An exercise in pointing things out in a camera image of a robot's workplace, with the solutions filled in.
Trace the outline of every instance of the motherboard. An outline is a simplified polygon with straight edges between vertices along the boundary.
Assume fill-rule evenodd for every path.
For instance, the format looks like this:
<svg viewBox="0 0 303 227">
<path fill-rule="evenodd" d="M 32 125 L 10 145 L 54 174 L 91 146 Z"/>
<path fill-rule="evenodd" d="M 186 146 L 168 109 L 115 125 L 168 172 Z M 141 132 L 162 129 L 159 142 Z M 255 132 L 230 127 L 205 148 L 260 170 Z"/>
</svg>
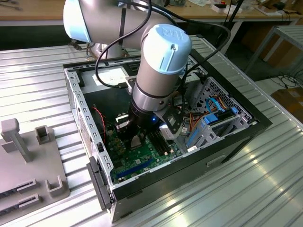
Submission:
<svg viewBox="0 0 303 227">
<path fill-rule="evenodd" d="M 168 143 L 160 139 L 158 131 L 145 136 L 140 147 L 130 149 L 127 146 L 128 141 L 119 139 L 117 132 L 112 129 L 112 125 L 107 126 L 107 151 L 114 164 L 111 171 L 114 183 L 127 180 L 182 155 L 173 141 Z"/>
</svg>

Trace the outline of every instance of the white paper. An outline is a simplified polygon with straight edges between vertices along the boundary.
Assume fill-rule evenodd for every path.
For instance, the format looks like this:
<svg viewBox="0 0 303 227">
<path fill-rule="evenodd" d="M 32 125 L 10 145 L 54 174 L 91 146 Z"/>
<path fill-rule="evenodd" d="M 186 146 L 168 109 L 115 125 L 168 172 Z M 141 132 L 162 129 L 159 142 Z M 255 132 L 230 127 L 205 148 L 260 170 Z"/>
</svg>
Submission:
<svg viewBox="0 0 303 227">
<path fill-rule="evenodd" d="M 189 0 L 190 2 L 199 5 L 199 6 L 205 6 L 207 4 L 207 0 Z"/>
</svg>

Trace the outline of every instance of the metal rack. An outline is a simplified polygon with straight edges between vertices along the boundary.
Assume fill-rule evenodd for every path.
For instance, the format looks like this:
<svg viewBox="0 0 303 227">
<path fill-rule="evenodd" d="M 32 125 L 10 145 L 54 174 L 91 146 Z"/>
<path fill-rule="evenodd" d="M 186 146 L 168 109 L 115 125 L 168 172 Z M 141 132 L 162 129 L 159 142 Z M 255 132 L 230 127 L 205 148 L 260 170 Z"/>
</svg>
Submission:
<svg viewBox="0 0 303 227">
<path fill-rule="evenodd" d="M 301 51 L 303 51 L 303 26 L 296 25 L 296 26 L 274 26 L 271 28 L 261 45 L 258 47 L 256 52 L 251 57 L 246 69 L 245 73 L 248 73 L 248 71 L 251 69 L 251 67 L 254 65 L 255 61 L 258 59 L 260 54 L 263 52 L 264 48 L 268 44 L 268 42 L 271 40 L 271 38 L 274 35 L 279 35 L 281 39 L 273 46 L 273 48 L 270 50 L 272 53 L 276 51 L 276 49 L 279 47 L 281 42 L 283 40 L 286 40 L 290 42 L 292 45 L 299 48 Z M 298 62 L 291 70 L 291 75 L 295 73 L 295 71 L 302 65 L 303 61 Z"/>
<path fill-rule="evenodd" d="M 192 36 L 204 57 L 214 48 Z M 54 129 L 71 194 L 4 226 L 112 226 L 101 210 L 70 112 L 62 64 L 85 52 L 60 46 L 0 52 L 0 119 L 15 116 L 24 130 Z M 209 62 L 273 125 L 234 159 L 125 217 L 117 226 L 302 226 L 303 126 L 222 54 Z"/>
</svg>

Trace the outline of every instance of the floor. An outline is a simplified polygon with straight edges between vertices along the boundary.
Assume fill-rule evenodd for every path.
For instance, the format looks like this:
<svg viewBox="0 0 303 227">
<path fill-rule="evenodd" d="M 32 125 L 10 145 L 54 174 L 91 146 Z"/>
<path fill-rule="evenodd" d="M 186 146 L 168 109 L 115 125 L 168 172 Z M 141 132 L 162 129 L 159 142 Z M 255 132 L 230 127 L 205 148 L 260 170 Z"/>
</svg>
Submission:
<svg viewBox="0 0 303 227">
<path fill-rule="evenodd" d="M 212 44 L 215 43 L 219 33 L 219 30 L 214 27 L 187 25 L 186 23 L 181 23 L 181 28 L 187 30 L 190 35 L 203 34 Z M 0 50 L 67 45 L 70 42 L 63 26 L 0 27 L 0 33 L 2 34 Z M 244 70 L 252 54 L 250 50 L 236 40 L 232 42 L 226 56 L 241 70 Z M 249 72 L 249 76 L 257 81 L 278 75 L 279 71 L 258 59 L 256 67 Z"/>
</svg>

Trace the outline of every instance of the wooden table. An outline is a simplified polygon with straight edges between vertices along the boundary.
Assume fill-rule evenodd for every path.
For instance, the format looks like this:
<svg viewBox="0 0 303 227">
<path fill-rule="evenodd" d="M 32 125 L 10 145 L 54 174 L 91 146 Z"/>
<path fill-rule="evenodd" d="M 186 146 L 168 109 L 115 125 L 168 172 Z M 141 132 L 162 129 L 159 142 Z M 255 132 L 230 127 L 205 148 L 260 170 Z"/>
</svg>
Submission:
<svg viewBox="0 0 303 227">
<path fill-rule="evenodd" d="M 63 25 L 63 7 L 65 0 L 18 0 L 19 6 L 23 11 L 4 8 L 0 6 L 0 26 L 38 26 L 38 25 Z M 184 7 L 168 6 L 170 11 L 189 19 L 222 22 L 226 18 L 225 13 L 217 13 L 210 9 L 209 5 L 198 6 L 192 2 L 187 2 Z M 290 20 L 291 25 L 295 25 L 300 15 L 286 16 L 266 16 L 265 14 L 253 9 L 249 12 L 242 12 L 234 19 L 236 22 L 231 30 L 231 38 L 226 46 L 221 50 L 225 53 L 237 34 L 242 22 L 246 21 L 282 21 Z"/>
</svg>

